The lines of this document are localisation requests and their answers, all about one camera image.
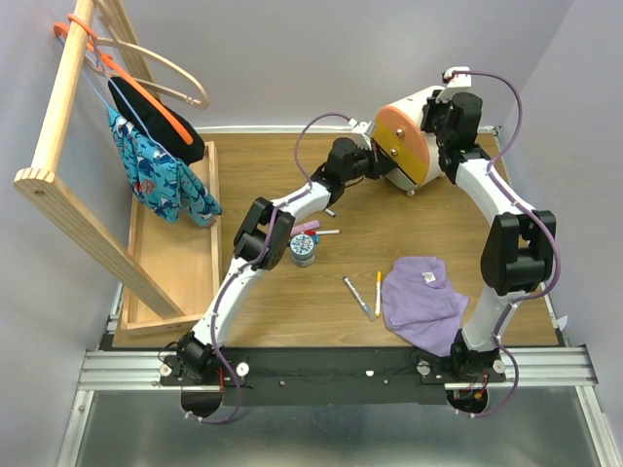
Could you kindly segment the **grey bottom drawer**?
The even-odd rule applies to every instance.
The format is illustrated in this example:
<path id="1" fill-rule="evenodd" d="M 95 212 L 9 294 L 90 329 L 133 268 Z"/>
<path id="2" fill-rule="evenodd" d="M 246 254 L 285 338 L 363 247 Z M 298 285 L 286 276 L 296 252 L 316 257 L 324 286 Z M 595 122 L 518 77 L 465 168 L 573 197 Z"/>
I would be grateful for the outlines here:
<path id="1" fill-rule="evenodd" d="M 394 157 L 389 157 L 389 160 L 391 170 L 385 175 L 385 179 L 403 191 L 407 197 L 413 197 L 420 186 L 406 174 Z"/>

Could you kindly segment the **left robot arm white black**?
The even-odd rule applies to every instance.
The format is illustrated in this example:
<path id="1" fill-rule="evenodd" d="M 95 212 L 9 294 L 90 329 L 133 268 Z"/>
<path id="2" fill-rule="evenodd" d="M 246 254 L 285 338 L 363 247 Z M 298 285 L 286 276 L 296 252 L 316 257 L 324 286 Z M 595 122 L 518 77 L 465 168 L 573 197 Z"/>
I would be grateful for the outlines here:
<path id="1" fill-rule="evenodd" d="M 282 259 L 295 224 L 335 204 L 355 179 L 385 177 L 397 167 L 396 155 L 375 141 L 359 145 L 340 137 L 301 189 L 283 198 L 256 198 L 235 235 L 230 267 L 209 308 L 163 361 L 169 376 L 204 384 L 225 368 L 236 379 L 222 347 L 249 292 Z"/>

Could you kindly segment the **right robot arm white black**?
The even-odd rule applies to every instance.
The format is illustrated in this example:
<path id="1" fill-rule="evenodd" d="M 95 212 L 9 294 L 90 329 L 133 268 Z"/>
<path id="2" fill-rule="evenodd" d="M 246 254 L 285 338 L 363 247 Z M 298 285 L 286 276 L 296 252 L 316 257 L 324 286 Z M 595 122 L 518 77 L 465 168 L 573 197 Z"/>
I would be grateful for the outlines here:
<path id="1" fill-rule="evenodd" d="M 441 171 L 469 195 L 490 226 L 480 260 L 485 287 L 447 359 L 450 374 L 468 381 L 493 367 L 516 309 L 551 276 L 556 218 L 522 201 L 477 143 L 482 99 L 467 91 L 450 97 L 443 92 L 440 87 L 428 92 L 421 130 L 435 138 Z"/>

